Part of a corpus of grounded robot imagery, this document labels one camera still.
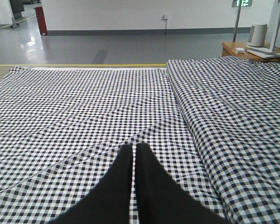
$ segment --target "metal pole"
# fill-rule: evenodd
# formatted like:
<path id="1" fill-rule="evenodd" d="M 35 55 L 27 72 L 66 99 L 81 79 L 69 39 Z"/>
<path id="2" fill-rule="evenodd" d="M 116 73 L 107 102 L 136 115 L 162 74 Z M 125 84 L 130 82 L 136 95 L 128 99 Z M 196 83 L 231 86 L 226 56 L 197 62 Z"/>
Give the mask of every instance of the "metal pole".
<path id="1" fill-rule="evenodd" d="M 238 5 L 238 11 L 237 11 L 237 18 L 236 18 L 236 23 L 235 23 L 235 29 L 234 29 L 234 35 L 233 35 L 233 42 L 236 41 L 236 35 L 237 35 L 237 30 L 238 30 L 238 22 L 239 22 L 239 17 L 240 17 L 240 12 L 241 12 L 241 5 L 242 5 L 242 0 L 238 0 L 239 5 Z"/>

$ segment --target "white cylindrical device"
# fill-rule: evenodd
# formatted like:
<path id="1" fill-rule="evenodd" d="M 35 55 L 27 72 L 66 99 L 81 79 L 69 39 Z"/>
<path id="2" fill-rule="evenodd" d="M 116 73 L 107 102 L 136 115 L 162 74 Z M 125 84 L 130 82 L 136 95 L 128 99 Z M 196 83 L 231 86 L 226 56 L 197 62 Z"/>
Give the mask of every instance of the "white cylindrical device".
<path id="1" fill-rule="evenodd" d="M 267 24 L 253 23 L 248 37 L 248 47 L 263 47 L 267 32 Z"/>

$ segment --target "table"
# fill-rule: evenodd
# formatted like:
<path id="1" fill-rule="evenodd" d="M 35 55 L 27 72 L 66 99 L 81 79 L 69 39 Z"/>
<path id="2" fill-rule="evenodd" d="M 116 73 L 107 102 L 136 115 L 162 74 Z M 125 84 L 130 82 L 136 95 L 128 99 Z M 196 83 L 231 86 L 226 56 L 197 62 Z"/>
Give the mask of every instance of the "table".
<path id="1" fill-rule="evenodd" d="M 246 58 L 245 54 L 236 54 L 235 48 L 246 48 L 246 42 L 224 42 L 222 43 L 223 46 L 223 52 L 222 57 L 224 56 L 236 56 L 241 58 Z M 251 53 L 247 52 L 247 58 L 252 61 L 258 61 L 258 62 L 278 62 L 280 63 L 280 58 L 270 58 L 270 59 L 264 59 L 261 57 L 258 57 L 256 55 L 253 55 Z"/>

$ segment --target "gingham fabric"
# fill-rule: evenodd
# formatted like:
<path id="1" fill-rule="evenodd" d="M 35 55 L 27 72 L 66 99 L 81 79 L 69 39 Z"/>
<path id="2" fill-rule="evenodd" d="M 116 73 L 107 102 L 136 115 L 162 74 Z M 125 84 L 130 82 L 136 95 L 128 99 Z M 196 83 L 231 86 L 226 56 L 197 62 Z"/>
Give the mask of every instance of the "gingham fabric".
<path id="1" fill-rule="evenodd" d="M 280 224 L 280 64 L 223 57 L 167 68 L 229 220 Z"/>
<path id="2" fill-rule="evenodd" d="M 141 142 L 225 217 L 164 71 L 12 68 L 0 81 L 0 224 L 54 219 L 99 182 L 121 145 Z"/>

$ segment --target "digital display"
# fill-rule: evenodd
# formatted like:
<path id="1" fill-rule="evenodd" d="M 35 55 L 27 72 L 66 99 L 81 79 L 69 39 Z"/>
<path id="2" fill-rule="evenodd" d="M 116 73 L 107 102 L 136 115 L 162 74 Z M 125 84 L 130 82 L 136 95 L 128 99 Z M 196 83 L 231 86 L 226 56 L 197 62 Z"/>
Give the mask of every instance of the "digital display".
<path id="1" fill-rule="evenodd" d="M 253 0 L 242 0 L 241 7 L 250 7 L 252 6 Z M 240 0 L 233 0 L 232 7 L 238 7 Z"/>

